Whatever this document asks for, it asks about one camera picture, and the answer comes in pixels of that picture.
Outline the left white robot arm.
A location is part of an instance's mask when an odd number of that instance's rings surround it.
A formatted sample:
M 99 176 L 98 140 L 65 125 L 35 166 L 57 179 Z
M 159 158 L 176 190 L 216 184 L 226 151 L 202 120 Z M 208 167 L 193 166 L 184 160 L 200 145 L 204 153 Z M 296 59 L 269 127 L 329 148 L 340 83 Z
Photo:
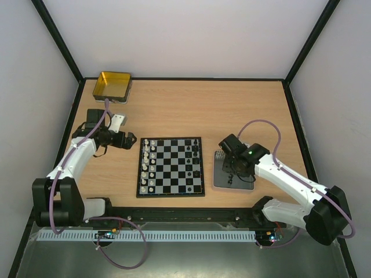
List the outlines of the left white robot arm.
M 32 183 L 35 222 L 40 227 L 78 226 L 82 221 L 105 214 L 108 199 L 83 199 L 78 182 L 91 158 L 100 147 L 131 149 L 137 138 L 120 128 L 125 125 L 124 114 L 111 114 L 104 109 L 89 109 L 86 120 L 71 136 L 71 144 L 58 165 L 45 178 Z

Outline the black and silver chessboard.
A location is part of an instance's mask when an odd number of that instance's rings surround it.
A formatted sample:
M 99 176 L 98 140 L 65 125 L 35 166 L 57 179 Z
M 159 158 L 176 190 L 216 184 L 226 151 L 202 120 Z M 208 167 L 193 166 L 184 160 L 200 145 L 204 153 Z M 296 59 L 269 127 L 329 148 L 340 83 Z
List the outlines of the black and silver chessboard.
M 202 138 L 142 138 L 136 197 L 175 196 L 205 196 Z

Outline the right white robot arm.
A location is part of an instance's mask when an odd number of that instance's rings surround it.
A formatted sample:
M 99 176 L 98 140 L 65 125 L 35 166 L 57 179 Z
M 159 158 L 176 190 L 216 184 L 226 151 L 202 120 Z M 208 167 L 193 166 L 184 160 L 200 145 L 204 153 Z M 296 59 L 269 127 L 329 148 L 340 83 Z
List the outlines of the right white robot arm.
M 260 227 L 282 222 L 304 229 L 315 241 L 329 246 L 351 220 L 344 191 L 327 188 L 290 169 L 260 144 L 247 146 L 234 134 L 219 143 L 225 154 L 223 171 L 240 177 L 260 177 L 290 195 L 296 204 L 270 196 L 254 206 L 253 221 Z

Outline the pink tin with chess pieces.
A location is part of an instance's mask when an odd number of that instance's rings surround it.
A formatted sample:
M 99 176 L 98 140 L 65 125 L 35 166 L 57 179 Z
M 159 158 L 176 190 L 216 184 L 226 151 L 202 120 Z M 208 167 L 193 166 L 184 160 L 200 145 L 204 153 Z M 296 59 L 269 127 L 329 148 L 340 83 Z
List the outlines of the pink tin with chess pieces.
M 254 190 L 254 177 L 236 174 L 232 164 L 232 159 L 228 158 L 222 150 L 214 152 L 213 186 L 217 189 L 233 191 L 247 192 Z

